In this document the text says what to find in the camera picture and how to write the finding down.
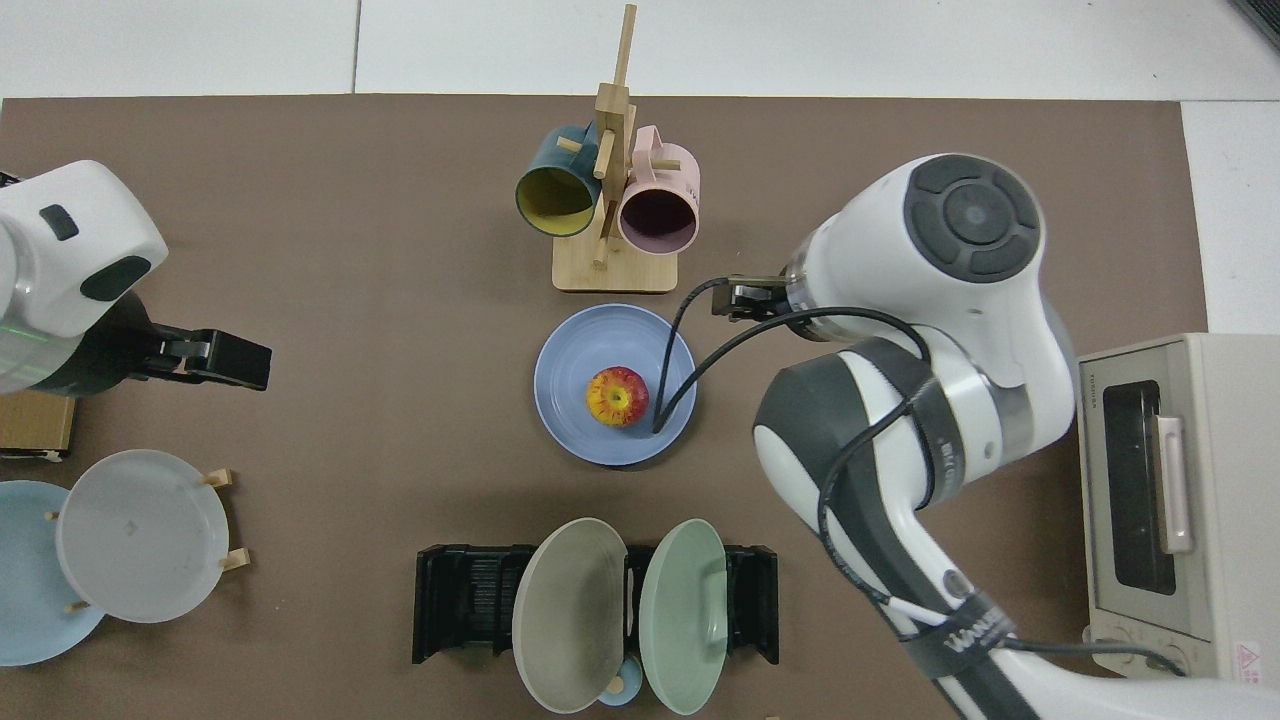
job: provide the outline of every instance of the white plate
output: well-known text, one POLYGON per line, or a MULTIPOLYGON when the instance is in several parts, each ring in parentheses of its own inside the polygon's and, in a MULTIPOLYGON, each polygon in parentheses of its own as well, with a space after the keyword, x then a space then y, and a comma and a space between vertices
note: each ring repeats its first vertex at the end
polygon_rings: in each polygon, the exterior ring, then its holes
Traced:
POLYGON ((108 615, 161 623, 200 605, 221 577, 227 514, 187 462, 127 450, 81 475, 58 521, 58 560, 108 615))
POLYGON ((81 597, 67 584, 54 547, 67 491, 49 483, 0 483, 0 666, 31 665, 61 655, 97 626, 102 611, 65 612, 81 597))
POLYGON ((577 712, 617 676, 626 559, 608 523, 581 518, 552 533, 525 568, 512 651, 529 694, 547 710, 577 712))
POLYGON ((686 520, 658 543, 640 588, 640 662, 672 712, 710 700, 728 652, 728 565, 707 520, 686 520))

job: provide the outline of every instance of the oven door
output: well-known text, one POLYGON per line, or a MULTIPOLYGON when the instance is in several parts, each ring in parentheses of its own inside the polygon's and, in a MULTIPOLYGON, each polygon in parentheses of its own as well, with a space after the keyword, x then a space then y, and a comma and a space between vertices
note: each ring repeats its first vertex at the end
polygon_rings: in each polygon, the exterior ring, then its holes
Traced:
POLYGON ((1211 639, 1185 343, 1082 365, 1097 607, 1211 639))

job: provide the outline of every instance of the mug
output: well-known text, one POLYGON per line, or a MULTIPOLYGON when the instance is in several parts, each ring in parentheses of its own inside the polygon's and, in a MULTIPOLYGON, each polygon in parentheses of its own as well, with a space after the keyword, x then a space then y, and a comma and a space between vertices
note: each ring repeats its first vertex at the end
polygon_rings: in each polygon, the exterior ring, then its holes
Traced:
POLYGON ((599 152, 595 123, 548 133, 516 183, 516 209, 525 222, 556 237, 586 229, 600 197, 600 181, 591 174, 599 152))
POLYGON ((631 167, 634 177, 618 202, 622 238, 650 255, 689 247, 698 237, 698 160, 678 145, 663 143, 657 126, 645 126, 636 131, 631 167))

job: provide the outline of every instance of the oven handle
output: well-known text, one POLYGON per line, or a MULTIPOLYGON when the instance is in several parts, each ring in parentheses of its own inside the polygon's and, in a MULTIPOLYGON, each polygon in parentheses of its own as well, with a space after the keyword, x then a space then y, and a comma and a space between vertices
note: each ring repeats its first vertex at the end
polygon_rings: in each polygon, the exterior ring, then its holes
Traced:
POLYGON ((1156 415, 1156 515, 1160 548, 1169 555, 1190 552, 1192 523, 1187 501, 1183 419, 1156 415))

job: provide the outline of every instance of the white floor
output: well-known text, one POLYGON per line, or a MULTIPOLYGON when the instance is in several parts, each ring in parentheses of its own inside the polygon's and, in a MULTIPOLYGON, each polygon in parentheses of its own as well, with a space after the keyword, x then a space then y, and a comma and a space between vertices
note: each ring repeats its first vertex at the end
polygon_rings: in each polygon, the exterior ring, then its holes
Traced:
MULTIPOLYGON (((1183 101, 1210 329, 1280 333, 1280 51, 1228 0, 637 5, 637 95, 1183 101)), ((612 77, 622 8, 0 0, 0 97, 591 95, 612 77)))

